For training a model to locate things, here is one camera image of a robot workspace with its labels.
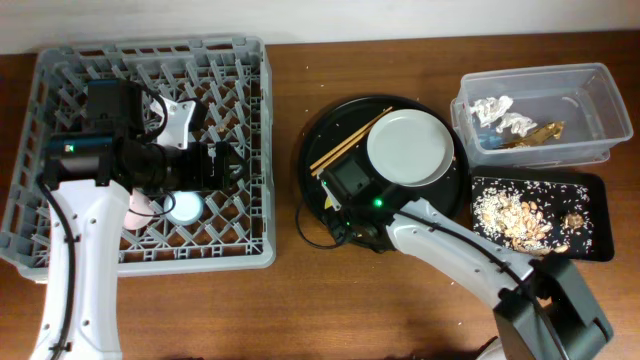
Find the light blue plastic cup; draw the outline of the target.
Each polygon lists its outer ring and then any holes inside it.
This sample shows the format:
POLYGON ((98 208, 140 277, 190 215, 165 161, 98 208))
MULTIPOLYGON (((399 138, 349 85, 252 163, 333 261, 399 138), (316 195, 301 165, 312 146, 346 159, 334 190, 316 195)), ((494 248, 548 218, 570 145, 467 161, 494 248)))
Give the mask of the light blue plastic cup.
POLYGON ((173 224, 192 225, 203 214, 204 200, 195 192, 173 192, 166 198, 163 211, 173 224))

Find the pink plastic cup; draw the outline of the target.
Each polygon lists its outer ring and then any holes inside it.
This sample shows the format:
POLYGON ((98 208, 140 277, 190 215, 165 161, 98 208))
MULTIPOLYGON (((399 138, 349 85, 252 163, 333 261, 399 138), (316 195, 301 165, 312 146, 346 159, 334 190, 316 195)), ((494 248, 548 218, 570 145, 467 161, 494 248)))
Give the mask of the pink plastic cup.
POLYGON ((149 224, 155 215, 150 199, 138 190, 133 190, 129 198, 129 209, 124 218, 123 228, 139 230, 149 224))

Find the white tissue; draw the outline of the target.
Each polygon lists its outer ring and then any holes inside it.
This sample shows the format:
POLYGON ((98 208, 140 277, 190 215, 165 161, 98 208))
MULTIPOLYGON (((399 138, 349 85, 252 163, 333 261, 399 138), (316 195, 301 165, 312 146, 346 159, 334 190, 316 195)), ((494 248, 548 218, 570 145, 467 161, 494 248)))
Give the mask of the white tissue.
POLYGON ((489 127, 502 117, 513 105, 514 100, 506 95, 499 98, 487 97, 476 100, 470 107, 470 113, 479 120, 481 127, 489 127))
POLYGON ((520 113, 505 113, 500 118, 500 123, 495 128, 495 131, 498 134, 502 134, 509 128, 512 134, 516 134, 519 137, 526 137, 529 131, 536 127, 537 123, 527 116, 520 113))

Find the food scraps and rice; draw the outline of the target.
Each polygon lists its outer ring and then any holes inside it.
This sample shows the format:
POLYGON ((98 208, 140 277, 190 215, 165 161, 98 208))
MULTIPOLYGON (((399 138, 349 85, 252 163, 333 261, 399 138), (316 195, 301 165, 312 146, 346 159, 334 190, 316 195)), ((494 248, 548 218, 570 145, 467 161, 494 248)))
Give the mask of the food scraps and rice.
POLYGON ((472 179, 473 231, 533 256, 595 251, 589 190, 584 185, 476 176, 472 179))

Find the gold foil snack wrapper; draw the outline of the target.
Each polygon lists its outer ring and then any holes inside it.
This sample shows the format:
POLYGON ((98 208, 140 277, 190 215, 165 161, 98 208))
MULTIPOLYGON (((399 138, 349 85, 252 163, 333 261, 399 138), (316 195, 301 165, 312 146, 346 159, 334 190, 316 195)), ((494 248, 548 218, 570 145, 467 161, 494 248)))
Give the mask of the gold foil snack wrapper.
POLYGON ((511 149, 520 147, 532 147, 545 143, 551 138, 559 139, 564 129, 563 122, 553 122, 543 126, 540 129, 535 130, 530 135, 527 135, 521 139, 514 140, 508 143, 504 143, 499 146, 499 149, 511 149))

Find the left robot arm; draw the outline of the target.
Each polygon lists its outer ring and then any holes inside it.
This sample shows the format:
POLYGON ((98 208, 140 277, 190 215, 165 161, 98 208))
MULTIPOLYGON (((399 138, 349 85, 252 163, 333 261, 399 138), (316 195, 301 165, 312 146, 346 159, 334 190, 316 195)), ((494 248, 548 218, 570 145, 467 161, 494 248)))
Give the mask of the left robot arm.
POLYGON ((117 278, 121 233, 137 189, 217 191, 250 167, 226 141, 177 140, 204 125, 197 99, 186 112, 122 79, 87 84, 86 119, 52 135, 36 183, 50 213, 48 283, 34 359, 119 359, 117 278))

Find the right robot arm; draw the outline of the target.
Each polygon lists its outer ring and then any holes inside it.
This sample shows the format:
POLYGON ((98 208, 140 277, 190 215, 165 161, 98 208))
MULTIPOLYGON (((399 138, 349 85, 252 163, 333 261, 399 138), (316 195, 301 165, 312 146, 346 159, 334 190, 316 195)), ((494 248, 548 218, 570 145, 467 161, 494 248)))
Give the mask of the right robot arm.
POLYGON ((336 212, 337 243, 416 257, 466 288, 494 314, 498 337, 481 359, 592 359, 614 331, 574 263, 499 245, 450 219, 470 188, 466 165, 425 188, 393 184, 362 156, 314 176, 336 212))

